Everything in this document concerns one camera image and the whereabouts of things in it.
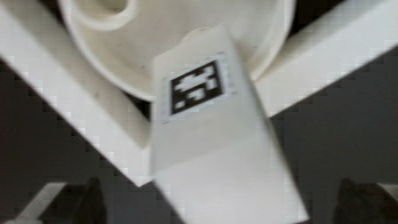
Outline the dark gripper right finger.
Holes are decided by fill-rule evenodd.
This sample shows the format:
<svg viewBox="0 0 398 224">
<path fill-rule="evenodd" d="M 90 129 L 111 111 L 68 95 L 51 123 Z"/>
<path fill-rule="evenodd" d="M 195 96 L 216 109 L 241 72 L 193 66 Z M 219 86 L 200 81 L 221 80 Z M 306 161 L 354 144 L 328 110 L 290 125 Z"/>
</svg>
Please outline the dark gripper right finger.
<svg viewBox="0 0 398 224">
<path fill-rule="evenodd" d="M 333 224 L 398 224 L 398 184 L 342 180 Z"/>
</svg>

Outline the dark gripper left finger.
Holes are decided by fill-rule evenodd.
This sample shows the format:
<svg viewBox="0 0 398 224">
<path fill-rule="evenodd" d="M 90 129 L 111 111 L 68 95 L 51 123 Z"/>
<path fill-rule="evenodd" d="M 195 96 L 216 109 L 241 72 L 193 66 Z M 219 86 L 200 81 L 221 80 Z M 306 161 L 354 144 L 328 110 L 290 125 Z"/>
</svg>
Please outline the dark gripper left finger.
<svg viewBox="0 0 398 224">
<path fill-rule="evenodd" d="M 107 224 L 100 179 L 86 184 L 51 182 L 8 224 Z"/>
</svg>

